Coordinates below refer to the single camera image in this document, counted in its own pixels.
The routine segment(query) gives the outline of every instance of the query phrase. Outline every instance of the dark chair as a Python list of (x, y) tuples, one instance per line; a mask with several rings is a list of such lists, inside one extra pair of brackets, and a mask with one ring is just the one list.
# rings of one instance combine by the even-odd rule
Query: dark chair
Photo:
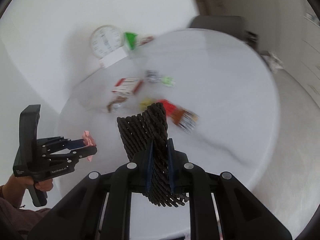
[(240, 16), (196, 16), (189, 28), (208, 29), (245, 39), (244, 20)]

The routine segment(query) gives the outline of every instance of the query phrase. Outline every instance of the white floor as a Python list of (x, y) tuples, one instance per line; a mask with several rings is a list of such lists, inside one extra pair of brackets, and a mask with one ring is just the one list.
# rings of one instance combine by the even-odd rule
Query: white floor
[(320, 108), (286, 71), (274, 78), (280, 96), (280, 135), (253, 193), (295, 239), (320, 203)]

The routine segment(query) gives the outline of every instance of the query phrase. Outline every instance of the black rope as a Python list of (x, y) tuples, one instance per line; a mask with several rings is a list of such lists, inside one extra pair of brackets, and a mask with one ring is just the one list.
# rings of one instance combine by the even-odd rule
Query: black rope
[(148, 106), (147, 110), (137, 116), (118, 117), (118, 128), (129, 161), (135, 153), (147, 148), (149, 138), (154, 140), (153, 171), (151, 187), (146, 194), (149, 201), (158, 206), (185, 205), (185, 194), (171, 194), (168, 172), (167, 139), (168, 124), (162, 103)]

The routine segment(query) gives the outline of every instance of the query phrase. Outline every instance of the white tablecloth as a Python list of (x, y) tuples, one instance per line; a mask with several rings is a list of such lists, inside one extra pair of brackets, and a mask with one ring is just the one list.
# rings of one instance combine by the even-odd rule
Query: white tablecloth
[[(145, 70), (173, 77), (176, 86), (145, 82), (116, 113), (106, 113), (115, 83), (120, 78), (143, 77)], [(273, 78), (259, 55), (242, 41), (216, 31), (187, 29), (139, 47), (74, 89), (61, 112), (58, 135), (77, 139), (89, 130), (98, 153), (91, 163), (80, 160), (75, 172), (58, 178), (62, 195), (90, 171), (113, 172), (128, 162), (116, 118), (139, 113), (139, 102), (145, 97), (165, 98), (199, 115), (190, 134), (168, 120), (169, 138), (190, 162), (210, 173), (230, 171), (249, 189), (255, 186), (278, 135), (279, 102)], [(188, 204), (162, 208), (133, 195), (131, 239), (161, 239), (188, 228)]]

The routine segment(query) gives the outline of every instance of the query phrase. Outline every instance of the person's hand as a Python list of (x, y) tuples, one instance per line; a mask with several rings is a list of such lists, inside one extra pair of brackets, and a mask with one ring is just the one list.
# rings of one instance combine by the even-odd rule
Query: person's hand
[[(27, 176), (27, 177), (16, 177), (16, 180), (24, 188), (27, 188), (28, 186), (31, 186), (31, 185), (34, 184), (34, 181), (30, 176)], [(52, 179), (48, 179), (48, 180), (37, 182), (35, 184), (35, 188), (38, 189), (38, 190), (44, 191), (44, 192), (50, 191), (53, 188), (52, 181), (53, 181)]]

